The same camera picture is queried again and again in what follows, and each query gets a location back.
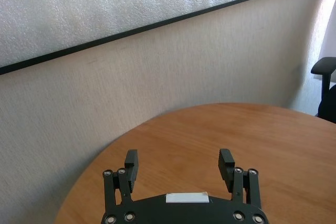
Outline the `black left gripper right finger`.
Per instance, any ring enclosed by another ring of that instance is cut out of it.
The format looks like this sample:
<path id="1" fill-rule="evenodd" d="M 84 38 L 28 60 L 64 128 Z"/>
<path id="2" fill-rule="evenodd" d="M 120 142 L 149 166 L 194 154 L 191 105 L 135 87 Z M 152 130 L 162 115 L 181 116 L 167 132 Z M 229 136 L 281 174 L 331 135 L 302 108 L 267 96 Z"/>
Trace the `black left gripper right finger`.
<path id="1" fill-rule="evenodd" d="M 218 168 L 225 182 L 227 190 L 231 193 L 231 201 L 243 204 L 246 193 L 246 204 L 261 209 L 259 173 L 255 169 L 244 171 L 235 165 L 234 158 L 229 149 L 219 150 Z"/>

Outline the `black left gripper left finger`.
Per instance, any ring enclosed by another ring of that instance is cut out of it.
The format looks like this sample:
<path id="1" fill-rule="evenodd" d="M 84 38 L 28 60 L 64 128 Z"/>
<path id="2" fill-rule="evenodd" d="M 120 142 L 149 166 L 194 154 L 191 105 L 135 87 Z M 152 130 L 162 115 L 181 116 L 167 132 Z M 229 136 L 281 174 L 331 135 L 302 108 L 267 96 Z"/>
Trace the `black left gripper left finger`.
<path id="1" fill-rule="evenodd" d="M 133 202 L 133 192 L 139 169 L 138 151 L 128 150 L 124 167 L 116 172 L 108 169 L 103 172 L 105 214 L 112 214 L 117 209 L 115 191 L 121 195 L 120 205 L 129 205 Z"/>

